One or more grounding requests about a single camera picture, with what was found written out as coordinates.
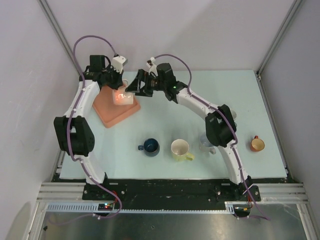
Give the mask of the large pink mug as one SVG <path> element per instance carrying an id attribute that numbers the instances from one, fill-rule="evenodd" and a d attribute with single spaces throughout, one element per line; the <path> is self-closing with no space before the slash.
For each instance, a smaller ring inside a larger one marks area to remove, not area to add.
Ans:
<path id="1" fill-rule="evenodd" d="M 126 92 L 128 86 L 126 79 L 122 80 L 122 86 L 112 90 L 113 103 L 118 106 L 132 105 L 134 103 L 134 95 L 131 92 Z"/>

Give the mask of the dark blue striped mug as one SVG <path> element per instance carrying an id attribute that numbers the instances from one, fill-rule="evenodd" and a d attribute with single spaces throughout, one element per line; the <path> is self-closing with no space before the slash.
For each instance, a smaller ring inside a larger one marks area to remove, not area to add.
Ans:
<path id="1" fill-rule="evenodd" d="M 143 151 L 146 156 L 155 157 L 160 152 L 160 144 L 156 139 L 148 138 L 137 149 Z"/>

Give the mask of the pale yellow mug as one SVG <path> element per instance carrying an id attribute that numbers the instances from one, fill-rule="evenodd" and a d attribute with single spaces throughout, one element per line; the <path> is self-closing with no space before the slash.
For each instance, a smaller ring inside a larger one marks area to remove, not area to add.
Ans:
<path id="1" fill-rule="evenodd" d="M 187 141 L 183 139 L 176 139 L 171 143 L 171 153 L 173 158 L 178 161 L 193 161 L 195 156 L 190 153 L 190 146 Z"/>

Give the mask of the light grey footed mug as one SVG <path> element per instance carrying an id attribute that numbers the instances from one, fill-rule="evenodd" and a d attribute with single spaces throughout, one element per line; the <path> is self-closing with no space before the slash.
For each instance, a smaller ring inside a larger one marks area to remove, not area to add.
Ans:
<path id="1" fill-rule="evenodd" d="M 210 143 L 205 133 L 201 134 L 199 137 L 199 149 L 205 153 L 210 153 L 212 155 L 216 154 L 215 146 Z"/>

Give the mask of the small orange mug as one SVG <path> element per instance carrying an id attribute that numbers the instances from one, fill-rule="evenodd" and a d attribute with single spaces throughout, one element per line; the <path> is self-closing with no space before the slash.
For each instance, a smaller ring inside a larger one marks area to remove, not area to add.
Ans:
<path id="1" fill-rule="evenodd" d="M 252 152 L 260 152 L 265 148 L 265 143 L 257 135 L 250 142 L 250 150 Z"/>

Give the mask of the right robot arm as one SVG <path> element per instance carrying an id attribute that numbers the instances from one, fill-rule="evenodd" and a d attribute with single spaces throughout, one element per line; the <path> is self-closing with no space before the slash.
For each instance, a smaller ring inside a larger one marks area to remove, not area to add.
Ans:
<path id="1" fill-rule="evenodd" d="M 249 195 L 252 178 L 242 165 L 237 149 L 237 127 L 227 105 L 214 105 L 191 91 L 189 85 L 176 79 L 169 63 L 153 65 L 149 71 L 139 69 L 125 91 L 143 97 L 152 97 L 154 91 L 161 91 L 168 101 L 200 116 L 205 121 L 206 138 L 220 151 L 229 180 L 235 184 L 231 187 L 232 197 L 241 201 Z"/>

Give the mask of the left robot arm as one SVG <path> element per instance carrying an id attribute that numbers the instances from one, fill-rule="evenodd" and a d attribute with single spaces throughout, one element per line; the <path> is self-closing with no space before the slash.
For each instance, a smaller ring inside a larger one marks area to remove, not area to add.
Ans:
<path id="1" fill-rule="evenodd" d="M 127 59 L 115 54 L 109 64 L 104 55 L 91 55 L 90 65 L 80 71 L 76 95 L 63 116 L 57 116 L 54 129 L 59 147 L 82 167 L 86 181 L 96 184 L 93 193 L 99 199 L 107 199 L 111 187 L 104 183 L 106 173 L 99 166 L 94 154 L 95 136 L 86 116 L 90 113 L 94 100 L 104 86 L 117 90 L 123 85 L 124 65 Z"/>

